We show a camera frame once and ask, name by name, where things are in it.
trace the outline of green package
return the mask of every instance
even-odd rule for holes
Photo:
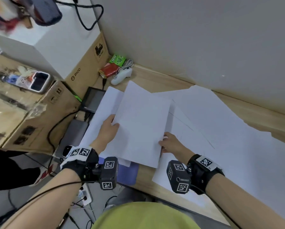
[[[113,55],[113,57],[110,60],[110,63],[114,63],[117,66],[122,66],[125,62],[125,57],[122,57],[120,55]]]

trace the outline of person's left hand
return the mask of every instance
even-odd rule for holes
[[[112,114],[102,123],[97,138],[90,145],[98,154],[105,150],[107,144],[116,136],[119,124],[112,125],[114,117],[115,115]]]

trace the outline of black pants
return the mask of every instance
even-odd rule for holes
[[[40,168],[21,169],[10,159],[25,152],[0,151],[0,191],[34,184],[40,175]]]

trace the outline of purple mat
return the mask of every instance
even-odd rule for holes
[[[99,164],[103,164],[103,162],[104,158],[99,157]],[[117,182],[127,186],[135,185],[138,168],[139,165],[135,162],[131,162],[130,167],[119,165]]]

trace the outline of hand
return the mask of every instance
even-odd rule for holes
[[[172,153],[176,159],[185,165],[188,163],[189,159],[194,155],[194,153],[187,149],[177,138],[175,135],[165,132],[164,136],[168,138],[164,138],[162,141],[158,143],[163,147],[163,153]]]
[[[100,128],[97,138],[90,144],[90,146],[100,154],[105,150],[107,144],[111,142],[119,129],[119,124],[112,125],[115,115],[110,115],[103,123]]]

